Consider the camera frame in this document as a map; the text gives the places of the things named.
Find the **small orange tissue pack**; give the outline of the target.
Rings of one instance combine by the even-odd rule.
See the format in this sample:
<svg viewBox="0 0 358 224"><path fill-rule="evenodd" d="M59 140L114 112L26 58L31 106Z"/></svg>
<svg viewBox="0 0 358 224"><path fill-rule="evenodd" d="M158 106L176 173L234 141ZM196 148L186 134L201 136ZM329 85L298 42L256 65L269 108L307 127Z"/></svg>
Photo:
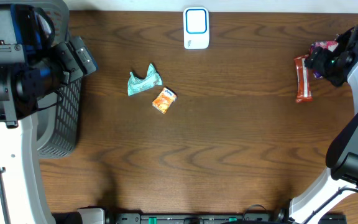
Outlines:
<svg viewBox="0 0 358 224"><path fill-rule="evenodd" d="M176 99L177 95L169 88L164 87L156 99L153 100L152 106L162 114L165 114Z"/></svg>

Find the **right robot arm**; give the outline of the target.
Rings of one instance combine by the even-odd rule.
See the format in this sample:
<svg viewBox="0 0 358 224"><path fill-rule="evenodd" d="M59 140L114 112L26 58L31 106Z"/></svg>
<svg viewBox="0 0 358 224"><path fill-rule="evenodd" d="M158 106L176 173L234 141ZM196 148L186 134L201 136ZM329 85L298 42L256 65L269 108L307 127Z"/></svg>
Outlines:
<svg viewBox="0 0 358 224"><path fill-rule="evenodd" d="M322 174L288 208L275 216L280 223L333 223L325 215L341 200L358 194L358 25L336 37L333 46L316 42L310 53L295 59L298 89L307 98L308 71L339 87L348 83L352 90L355 115L328 148Z"/></svg>

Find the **mint green packet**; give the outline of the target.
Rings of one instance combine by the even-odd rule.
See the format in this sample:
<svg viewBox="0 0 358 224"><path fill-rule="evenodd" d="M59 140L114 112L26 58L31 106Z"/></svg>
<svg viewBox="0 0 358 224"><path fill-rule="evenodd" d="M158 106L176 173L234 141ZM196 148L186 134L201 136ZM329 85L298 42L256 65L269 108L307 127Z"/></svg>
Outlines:
<svg viewBox="0 0 358 224"><path fill-rule="evenodd" d="M132 96L145 90L149 90L156 85L162 86L163 81L160 74L157 72L157 69L151 63L147 69L145 78L138 78L135 76L134 72L130 73L130 78L127 83L127 94Z"/></svg>

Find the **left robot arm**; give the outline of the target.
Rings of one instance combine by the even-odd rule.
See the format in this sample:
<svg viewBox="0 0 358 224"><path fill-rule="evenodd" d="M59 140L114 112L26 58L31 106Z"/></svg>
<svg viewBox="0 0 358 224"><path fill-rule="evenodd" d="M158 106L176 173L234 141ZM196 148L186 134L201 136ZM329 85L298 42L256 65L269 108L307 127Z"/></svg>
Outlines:
<svg viewBox="0 0 358 224"><path fill-rule="evenodd" d="M102 208L50 211L42 183L39 149L49 142L53 118L38 134L39 100L98 68L79 37L68 33L63 1L0 1L0 223L106 223Z"/></svg>

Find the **red purple snack pack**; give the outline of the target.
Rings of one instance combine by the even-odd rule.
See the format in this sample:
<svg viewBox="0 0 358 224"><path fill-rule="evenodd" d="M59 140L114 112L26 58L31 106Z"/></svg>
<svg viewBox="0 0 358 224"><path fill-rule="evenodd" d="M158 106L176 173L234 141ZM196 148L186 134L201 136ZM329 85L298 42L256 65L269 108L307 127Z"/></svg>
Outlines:
<svg viewBox="0 0 358 224"><path fill-rule="evenodd" d="M310 47L310 55L313 53L313 50L316 47L322 47L323 49L328 49L331 52L333 52L336 47L338 46L338 42L336 42L335 40L330 40L330 41L319 41L319 42L315 42L313 44L311 44ZM313 75L315 77L315 79L322 79L322 75L319 72L313 71Z"/></svg>

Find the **orange red bar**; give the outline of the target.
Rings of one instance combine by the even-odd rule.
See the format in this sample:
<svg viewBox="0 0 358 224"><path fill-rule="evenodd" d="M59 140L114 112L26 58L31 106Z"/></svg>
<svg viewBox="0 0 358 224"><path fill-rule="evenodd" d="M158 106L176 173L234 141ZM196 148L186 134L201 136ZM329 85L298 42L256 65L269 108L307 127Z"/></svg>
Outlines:
<svg viewBox="0 0 358 224"><path fill-rule="evenodd" d="M309 84L309 73L305 65L305 61L308 57L309 55L306 54L294 59L297 75L296 103L304 103L313 100Z"/></svg>

